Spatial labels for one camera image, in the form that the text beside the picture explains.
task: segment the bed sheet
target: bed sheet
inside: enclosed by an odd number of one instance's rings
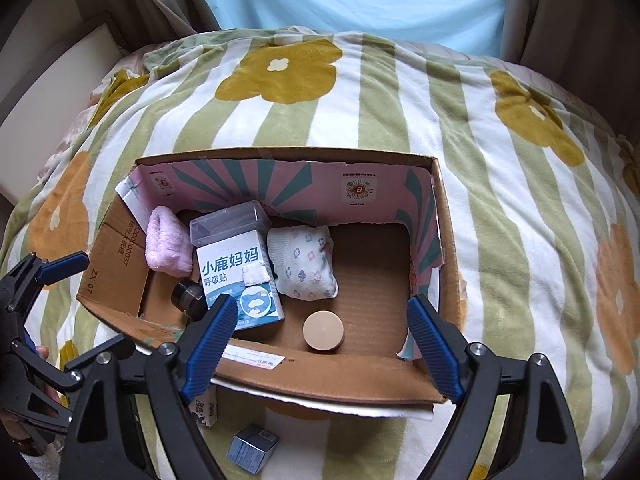
[[[144,74],[111,77],[87,128],[18,204],[2,272],[28,251],[90,251],[115,185],[143,155],[309,145],[436,156],[463,333],[497,354],[547,354],[586,477],[608,471],[638,424],[640,170],[593,109],[522,67],[359,32],[198,34],[146,54],[144,65]],[[74,299],[78,285],[75,276],[44,290],[28,319],[58,365],[113,334]],[[416,478],[452,413],[356,418],[224,388],[218,397],[219,419],[204,431],[217,457],[245,423],[280,436],[264,479]],[[170,478],[149,406],[139,407],[156,468]],[[496,416],[474,478],[486,474],[499,428]]]

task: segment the beige round lid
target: beige round lid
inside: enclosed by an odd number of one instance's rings
[[[319,310],[306,318],[302,334],[311,348],[326,352],[341,345],[344,340],[344,326],[333,312]]]

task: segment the small grey box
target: small grey box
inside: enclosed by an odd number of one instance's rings
[[[249,473],[264,467],[278,445],[278,437],[256,424],[249,424],[234,435],[226,457]]]

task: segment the pink towel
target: pink towel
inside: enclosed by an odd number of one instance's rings
[[[187,226],[168,207],[156,207],[146,228],[146,264],[176,278],[191,275],[193,246]]]

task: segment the metal bolt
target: metal bolt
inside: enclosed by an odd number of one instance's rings
[[[482,343],[471,343],[469,345],[469,350],[471,350],[471,353],[473,355],[477,356],[486,354],[486,346],[484,346]]]
[[[547,359],[544,354],[533,354],[533,362],[538,366],[545,366],[549,362],[549,359]]]
[[[107,364],[109,361],[111,361],[111,354],[109,352],[100,352],[97,357],[95,358],[95,361],[99,364],[99,365],[105,365]]]
[[[174,343],[162,343],[158,347],[158,351],[160,355],[171,355],[175,352],[175,344]]]

